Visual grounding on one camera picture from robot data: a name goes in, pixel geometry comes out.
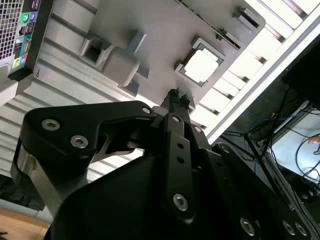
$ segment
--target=blue cable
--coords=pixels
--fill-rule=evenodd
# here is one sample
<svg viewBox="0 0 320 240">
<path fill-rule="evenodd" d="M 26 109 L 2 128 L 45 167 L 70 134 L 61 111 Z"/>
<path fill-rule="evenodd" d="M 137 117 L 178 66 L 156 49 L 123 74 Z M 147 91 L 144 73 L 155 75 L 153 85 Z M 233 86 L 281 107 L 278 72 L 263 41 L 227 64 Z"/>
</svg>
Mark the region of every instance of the blue cable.
<svg viewBox="0 0 320 240">
<path fill-rule="evenodd" d="M 299 112 L 299 113 L 297 113 L 296 115 L 293 115 L 293 116 L 282 117 L 282 118 L 279 118 L 279 121 L 284 121 L 284 120 L 287 120 L 287 119 L 289 119 L 289 118 L 295 118 L 295 117 L 297 117 L 297 116 L 299 116 L 299 115 L 301 115 L 301 114 L 303 114 L 303 113 L 304 113 L 304 112 L 301 111 L 301 112 Z M 251 132 L 252 130 L 254 130 L 258 124 L 260 124 L 260 123 L 262 123 L 262 122 L 265 122 L 265 121 L 268 121 L 268 120 L 270 120 L 270 119 L 271 119 L 271 118 L 265 118 L 265 119 L 261 119 L 261 120 L 257 121 L 256 123 L 254 123 L 254 124 L 252 125 L 252 127 L 251 127 L 250 130 L 249 130 L 249 132 Z"/>
</svg>

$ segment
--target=silver screw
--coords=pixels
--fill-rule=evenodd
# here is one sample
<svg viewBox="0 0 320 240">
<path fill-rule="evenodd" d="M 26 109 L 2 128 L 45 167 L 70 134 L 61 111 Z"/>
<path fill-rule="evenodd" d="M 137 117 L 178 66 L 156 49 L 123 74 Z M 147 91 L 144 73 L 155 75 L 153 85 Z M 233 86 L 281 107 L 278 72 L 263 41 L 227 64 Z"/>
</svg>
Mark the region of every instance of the silver screw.
<svg viewBox="0 0 320 240">
<path fill-rule="evenodd" d="M 227 154 L 230 153 L 227 147 L 225 147 L 225 146 L 222 145 L 221 148 L 222 148 L 222 150 L 225 151 Z"/>
<path fill-rule="evenodd" d="M 179 123 L 179 122 L 180 122 L 180 119 L 179 119 L 179 118 L 177 118 L 176 116 L 172 116 L 172 119 L 173 119 L 173 120 L 175 120 L 177 123 Z"/>
<path fill-rule="evenodd" d="M 75 135 L 70 139 L 70 143 L 72 146 L 74 146 L 77 149 L 85 149 L 89 142 L 88 140 L 81 135 Z"/>
<path fill-rule="evenodd" d="M 42 127 L 48 131 L 56 131 L 60 128 L 60 124 L 53 119 L 46 119 L 42 121 Z"/>
<path fill-rule="evenodd" d="M 242 229 L 251 237 L 255 235 L 255 228 L 252 226 L 251 222 L 249 222 L 247 219 L 242 217 L 240 219 L 240 224 Z"/>
<path fill-rule="evenodd" d="M 285 228 L 285 230 L 292 236 L 296 235 L 295 230 L 293 229 L 293 227 L 287 223 L 286 221 L 282 221 L 282 224 Z"/>
<path fill-rule="evenodd" d="M 146 107 L 143 107 L 142 111 L 144 111 L 146 114 L 150 114 L 151 113 L 151 111 Z"/>
<path fill-rule="evenodd" d="M 303 236 L 307 236 L 308 235 L 306 230 L 304 229 L 304 227 L 301 226 L 299 223 L 295 222 L 295 226 Z"/>
<path fill-rule="evenodd" d="M 195 129 L 198 133 L 201 133 L 201 132 L 202 132 L 201 128 L 198 127 L 198 126 L 194 126 L 194 129 Z"/>
<path fill-rule="evenodd" d="M 188 209 L 187 199 L 179 193 L 173 196 L 173 203 L 182 212 L 185 212 Z"/>
</svg>

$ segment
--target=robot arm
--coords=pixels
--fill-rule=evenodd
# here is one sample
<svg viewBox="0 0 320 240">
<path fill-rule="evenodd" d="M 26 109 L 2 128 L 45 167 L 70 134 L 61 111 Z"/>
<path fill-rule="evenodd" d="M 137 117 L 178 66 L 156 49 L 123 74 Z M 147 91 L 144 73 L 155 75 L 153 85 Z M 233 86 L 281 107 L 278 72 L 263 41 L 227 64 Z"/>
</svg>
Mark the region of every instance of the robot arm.
<svg viewBox="0 0 320 240">
<path fill-rule="evenodd" d="M 54 217 L 47 240 L 311 239 L 283 198 L 226 144 L 213 148 L 185 101 L 39 108 L 24 118 L 13 180 Z M 88 183 L 90 163 L 144 149 Z"/>
</svg>

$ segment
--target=wooden desk surface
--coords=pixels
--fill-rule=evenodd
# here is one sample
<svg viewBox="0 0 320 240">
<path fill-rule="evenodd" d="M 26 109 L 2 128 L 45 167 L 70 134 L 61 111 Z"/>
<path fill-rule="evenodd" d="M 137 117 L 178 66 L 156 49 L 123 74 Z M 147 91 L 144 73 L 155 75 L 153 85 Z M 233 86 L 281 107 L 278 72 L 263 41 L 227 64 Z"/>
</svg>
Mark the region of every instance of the wooden desk surface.
<svg viewBox="0 0 320 240">
<path fill-rule="evenodd" d="M 6 240 L 43 240 L 49 224 L 19 213 L 0 208 L 0 232 Z"/>
</svg>

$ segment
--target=ventilation grille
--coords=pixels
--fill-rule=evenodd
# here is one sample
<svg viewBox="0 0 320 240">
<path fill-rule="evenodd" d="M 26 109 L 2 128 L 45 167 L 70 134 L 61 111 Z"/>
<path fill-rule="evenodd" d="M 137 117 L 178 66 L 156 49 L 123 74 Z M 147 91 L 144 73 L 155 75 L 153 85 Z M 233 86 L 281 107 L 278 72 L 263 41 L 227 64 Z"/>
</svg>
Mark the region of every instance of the ventilation grille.
<svg viewBox="0 0 320 240">
<path fill-rule="evenodd" d="M 23 0 L 0 0 L 0 60 L 13 54 Z"/>
</svg>

